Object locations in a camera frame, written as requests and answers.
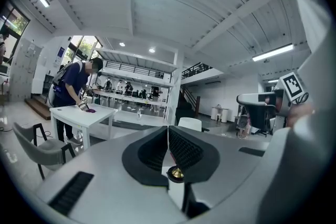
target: tree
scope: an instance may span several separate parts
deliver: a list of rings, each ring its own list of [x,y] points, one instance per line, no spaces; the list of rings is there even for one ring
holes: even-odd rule
[[[27,25],[27,21],[24,17],[19,17],[16,20],[12,21],[12,24],[15,25],[16,28],[9,24],[10,28],[17,32],[19,35],[22,35],[22,32]]]
[[[87,56],[89,56],[91,49],[92,49],[93,44],[91,43],[87,43],[87,41],[85,40],[85,38],[83,38],[83,40],[81,41],[81,43],[79,44],[79,49],[83,52],[83,54],[86,54]],[[65,56],[68,59],[72,59],[74,56],[74,51],[72,51],[71,49],[67,49],[67,51],[65,52]]]

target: chair leg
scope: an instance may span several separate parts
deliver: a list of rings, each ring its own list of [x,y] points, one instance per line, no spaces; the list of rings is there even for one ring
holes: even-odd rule
[[[40,164],[38,164],[37,166],[38,166],[38,170],[40,171],[41,177],[44,180],[44,174],[43,174],[43,171],[42,171],[42,166]]]

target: trash bin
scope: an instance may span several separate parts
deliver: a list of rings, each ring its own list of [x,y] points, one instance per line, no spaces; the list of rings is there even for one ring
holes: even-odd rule
[[[227,121],[227,113],[229,112],[229,109],[223,109],[222,111],[222,122]]]

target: backpack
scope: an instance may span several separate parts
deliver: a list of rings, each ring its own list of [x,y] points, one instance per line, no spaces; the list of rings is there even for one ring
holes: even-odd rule
[[[60,86],[60,83],[62,82],[62,78],[63,78],[64,74],[68,71],[69,67],[71,65],[75,65],[77,63],[79,64],[79,72],[78,73],[80,73],[81,70],[82,70],[82,67],[83,67],[83,63],[82,62],[70,62],[66,66],[64,66],[61,70],[59,70],[57,72],[57,74],[53,78],[53,84],[56,85],[56,86]]]

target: hand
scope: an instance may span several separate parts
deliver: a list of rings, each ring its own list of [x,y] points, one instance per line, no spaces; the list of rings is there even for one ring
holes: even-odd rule
[[[89,88],[89,89],[87,89],[86,90],[86,94],[88,95],[88,96],[93,96],[95,93],[93,92],[93,90],[91,89],[91,88]]]
[[[83,111],[87,111],[88,110],[88,106],[86,105],[85,102],[81,102],[78,107],[83,110]]]

